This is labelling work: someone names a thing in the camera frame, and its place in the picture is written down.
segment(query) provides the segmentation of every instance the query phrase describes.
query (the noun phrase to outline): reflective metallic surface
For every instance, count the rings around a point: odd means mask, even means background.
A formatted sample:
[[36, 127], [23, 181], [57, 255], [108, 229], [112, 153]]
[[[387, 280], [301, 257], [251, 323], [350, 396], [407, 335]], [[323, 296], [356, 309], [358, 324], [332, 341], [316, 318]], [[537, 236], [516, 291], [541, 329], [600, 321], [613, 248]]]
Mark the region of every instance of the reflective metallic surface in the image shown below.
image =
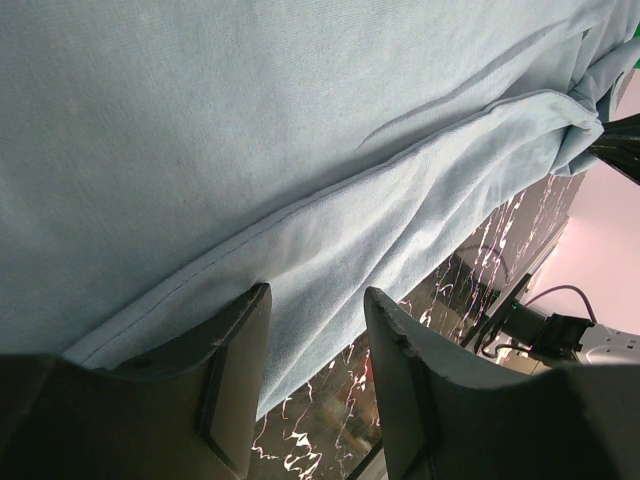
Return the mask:
[[[582, 177], [547, 177], [494, 210], [400, 301], [459, 342], [564, 222]], [[259, 419], [249, 478], [344, 479], [380, 439], [366, 332]]]

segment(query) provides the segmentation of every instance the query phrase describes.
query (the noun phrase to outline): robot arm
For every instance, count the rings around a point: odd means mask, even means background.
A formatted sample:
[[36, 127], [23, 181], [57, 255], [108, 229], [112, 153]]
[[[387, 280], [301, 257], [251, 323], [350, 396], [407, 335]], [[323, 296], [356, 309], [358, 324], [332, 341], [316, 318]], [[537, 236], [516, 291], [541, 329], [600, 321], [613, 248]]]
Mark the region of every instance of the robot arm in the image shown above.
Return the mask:
[[587, 328], [576, 352], [580, 363], [640, 363], [640, 336], [613, 330], [601, 324]]

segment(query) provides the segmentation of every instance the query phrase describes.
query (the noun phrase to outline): crumpled fabric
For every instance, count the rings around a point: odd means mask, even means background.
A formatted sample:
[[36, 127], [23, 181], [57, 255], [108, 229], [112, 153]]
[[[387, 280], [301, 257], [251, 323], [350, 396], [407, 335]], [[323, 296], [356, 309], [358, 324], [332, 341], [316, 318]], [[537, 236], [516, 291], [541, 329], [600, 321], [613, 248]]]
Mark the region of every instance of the crumpled fabric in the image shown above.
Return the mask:
[[114, 366], [268, 282], [263, 414], [364, 330], [367, 286], [402, 297], [593, 163], [639, 21], [631, 0], [3, 3], [0, 351]]

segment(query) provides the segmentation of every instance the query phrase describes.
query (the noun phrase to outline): white wall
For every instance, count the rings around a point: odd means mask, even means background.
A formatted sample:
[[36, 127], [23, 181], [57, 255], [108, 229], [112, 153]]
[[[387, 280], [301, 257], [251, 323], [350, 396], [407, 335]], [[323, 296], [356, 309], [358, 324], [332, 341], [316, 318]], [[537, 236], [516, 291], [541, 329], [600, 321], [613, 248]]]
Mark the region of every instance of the white wall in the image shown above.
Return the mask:
[[[640, 113], [640, 72], [635, 71], [617, 117]], [[569, 209], [569, 223], [527, 298], [554, 287], [581, 288], [600, 323], [640, 334], [640, 186], [607, 165], [591, 169]], [[586, 317], [574, 292], [536, 302], [545, 313]]]

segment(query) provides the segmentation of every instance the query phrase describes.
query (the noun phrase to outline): black cable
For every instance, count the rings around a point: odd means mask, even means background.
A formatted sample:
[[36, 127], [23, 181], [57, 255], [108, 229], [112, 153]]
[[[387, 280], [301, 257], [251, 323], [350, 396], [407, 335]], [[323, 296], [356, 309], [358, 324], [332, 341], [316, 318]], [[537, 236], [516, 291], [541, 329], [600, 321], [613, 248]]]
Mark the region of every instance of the black cable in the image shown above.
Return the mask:
[[493, 349], [494, 353], [487, 352], [484, 348], [482, 349], [482, 354], [488, 358], [498, 358], [498, 350], [502, 350], [503, 348], [510, 348], [511, 350], [518, 350], [519, 352], [531, 353], [531, 350], [525, 347], [519, 347], [517, 345], [509, 345], [507, 343], [501, 343], [496, 345], [496, 348]]

